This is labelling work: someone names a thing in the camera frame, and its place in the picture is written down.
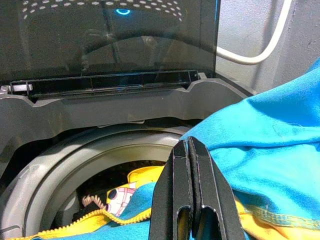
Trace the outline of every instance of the white cable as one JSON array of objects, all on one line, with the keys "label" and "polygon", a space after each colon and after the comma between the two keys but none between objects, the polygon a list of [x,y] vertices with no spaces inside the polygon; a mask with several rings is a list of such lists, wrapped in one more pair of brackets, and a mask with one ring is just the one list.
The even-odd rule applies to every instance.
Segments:
[{"label": "white cable", "polygon": [[267,57],[270,56],[270,54],[273,52],[276,45],[278,44],[278,41],[284,30],[284,26],[289,14],[291,2],[292,0],[284,0],[281,13],[280,13],[278,22],[276,24],[274,33],[272,35],[272,38],[268,46],[265,48],[265,50],[261,54],[254,57],[241,56],[231,51],[225,50],[219,46],[217,46],[216,48],[216,54],[221,58],[230,60],[238,64],[242,64],[242,65],[255,65],[264,61]]}]

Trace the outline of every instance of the gray wall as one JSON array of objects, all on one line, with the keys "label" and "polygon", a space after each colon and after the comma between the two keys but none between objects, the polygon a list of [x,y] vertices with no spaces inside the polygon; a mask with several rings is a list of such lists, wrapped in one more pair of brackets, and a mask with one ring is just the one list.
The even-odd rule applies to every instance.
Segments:
[{"label": "gray wall", "polygon": [[[221,0],[218,46],[246,57],[268,45],[283,0]],[[302,75],[320,57],[320,0],[293,0],[274,52],[264,62],[240,65],[218,57],[216,70],[258,92]]]}]

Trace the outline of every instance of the washing machine lid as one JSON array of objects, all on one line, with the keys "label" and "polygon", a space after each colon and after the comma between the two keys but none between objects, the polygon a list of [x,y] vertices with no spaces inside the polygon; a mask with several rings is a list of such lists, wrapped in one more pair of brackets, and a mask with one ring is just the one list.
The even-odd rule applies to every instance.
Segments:
[{"label": "washing machine lid", "polygon": [[39,97],[213,77],[219,2],[1,1],[1,85]]}]

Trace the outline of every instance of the zipper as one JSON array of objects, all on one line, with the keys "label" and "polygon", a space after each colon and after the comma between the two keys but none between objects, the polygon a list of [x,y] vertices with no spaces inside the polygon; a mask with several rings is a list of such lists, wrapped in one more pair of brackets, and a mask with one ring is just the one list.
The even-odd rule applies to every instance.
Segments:
[{"label": "zipper", "polygon": [[99,209],[84,215],[77,221],[67,226],[51,230],[44,230],[32,236],[9,238],[9,240],[32,240],[35,237],[40,237],[43,239],[70,237],[74,235],[92,233],[109,222],[115,222],[120,225],[128,225],[142,222],[150,217],[151,208],[148,208],[147,210],[144,210],[138,215],[127,220],[120,219],[105,209]]}]

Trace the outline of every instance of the perforated pattern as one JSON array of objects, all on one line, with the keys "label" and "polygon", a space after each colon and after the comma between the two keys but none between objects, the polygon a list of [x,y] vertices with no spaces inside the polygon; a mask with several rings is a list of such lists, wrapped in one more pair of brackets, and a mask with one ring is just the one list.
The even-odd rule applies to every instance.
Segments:
[{"label": "perforated pattern", "polygon": [[183,20],[183,11],[178,1],[172,0],[22,0],[22,18],[26,20],[28,16],[37,11],[52,10],[56,8],[67,8],[69,6],[78,7],[100,7],[105,5],[113,9],[140,9],[145,11],[161,12],[176,17],[180,22]]}]

